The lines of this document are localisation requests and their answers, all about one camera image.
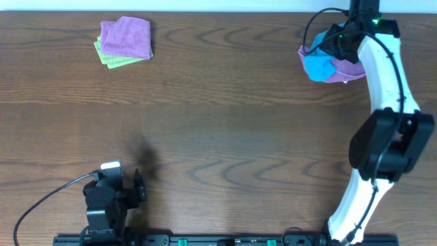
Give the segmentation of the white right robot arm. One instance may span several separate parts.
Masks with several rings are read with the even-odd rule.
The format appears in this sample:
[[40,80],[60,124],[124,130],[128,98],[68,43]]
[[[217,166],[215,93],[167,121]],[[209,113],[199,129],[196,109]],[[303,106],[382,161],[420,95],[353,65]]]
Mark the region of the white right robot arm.
[[434,130],[421,113],[401,62],[397,22],[382,18],[379,1],[351,1],[344,26],[332,25],[320,49],[363,65],[371,115],[350,142],[352,175],[327,221],[327,245],[364,245],[365,227],[383,196],[415,166]]

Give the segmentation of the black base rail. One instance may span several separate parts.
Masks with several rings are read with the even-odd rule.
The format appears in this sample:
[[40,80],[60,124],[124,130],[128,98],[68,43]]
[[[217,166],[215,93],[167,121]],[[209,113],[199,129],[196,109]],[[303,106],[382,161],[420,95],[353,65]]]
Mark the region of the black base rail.
[[[79,236],[56,236],[54,246],[77,246]],[[280,236],[169,236],[166,234],[148,234],[126,239],[126,243],[103,243],[92,241],[85,236],[82,245],[132,245],[132,246],[311,246],[340,245],[330,243],[324,235],[288,234]],[[363,246],[398,246],[395,236],[367,236],[361,243]]]

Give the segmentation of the folded green cloth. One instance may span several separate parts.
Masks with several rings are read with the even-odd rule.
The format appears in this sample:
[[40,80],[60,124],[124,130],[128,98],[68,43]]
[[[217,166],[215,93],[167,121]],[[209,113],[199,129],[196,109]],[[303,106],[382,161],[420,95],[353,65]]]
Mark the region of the folded green cloth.
[[97,54],[103,65],[113,69],[153,58],[149,36],[98,36],[94,42]]

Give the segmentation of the crumpled purple cloth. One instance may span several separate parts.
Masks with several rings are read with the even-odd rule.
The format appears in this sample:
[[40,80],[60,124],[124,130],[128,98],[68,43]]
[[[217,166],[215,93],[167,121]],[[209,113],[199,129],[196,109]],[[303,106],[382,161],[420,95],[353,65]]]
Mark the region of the crumpled purple cloth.
[[365,70],[360,62],[353,64],[347,60],[334,59],[333,65],[335,65],[338,72],[344,77],[344,83],[365,77]]

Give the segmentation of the blue microfiber cloth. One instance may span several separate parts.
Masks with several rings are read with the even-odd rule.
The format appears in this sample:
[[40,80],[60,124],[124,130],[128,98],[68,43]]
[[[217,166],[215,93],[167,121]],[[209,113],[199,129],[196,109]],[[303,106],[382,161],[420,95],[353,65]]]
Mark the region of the blue microfiber cloth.
[[343,82],[345,81],[344,77],[338,72],[335,65],[333,65],[333,61],[335,60],[333,56],[328,55],[319,48],[309,55],[305,54],[305,52],[309,52],[321,43],[326,33],[327,31],[319,33],[310,48],[305,45],[300,47],[299,55],[303,68],[312,81],[323,83]]

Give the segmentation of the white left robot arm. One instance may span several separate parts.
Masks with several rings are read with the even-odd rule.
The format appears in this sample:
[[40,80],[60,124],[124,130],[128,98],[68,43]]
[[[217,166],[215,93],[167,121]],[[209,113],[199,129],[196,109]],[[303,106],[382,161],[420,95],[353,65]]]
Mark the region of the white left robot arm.
[[143,176],[136,169],[133,186],[125,188],[121,167],[96,170],[91,175],[94,180],[83,188],[89,239],[81,239],[80,244],[127,245],[127,213],[147,200]]

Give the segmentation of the folded purple cloth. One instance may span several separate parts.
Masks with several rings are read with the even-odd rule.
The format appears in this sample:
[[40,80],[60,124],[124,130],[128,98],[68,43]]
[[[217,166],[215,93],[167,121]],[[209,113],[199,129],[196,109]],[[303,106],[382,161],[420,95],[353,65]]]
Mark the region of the folded purple cloth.
[[140,59],[152,58],[149,21],[122,16],[117,21],[102,21],[100,27],[100,48],[104,54]]

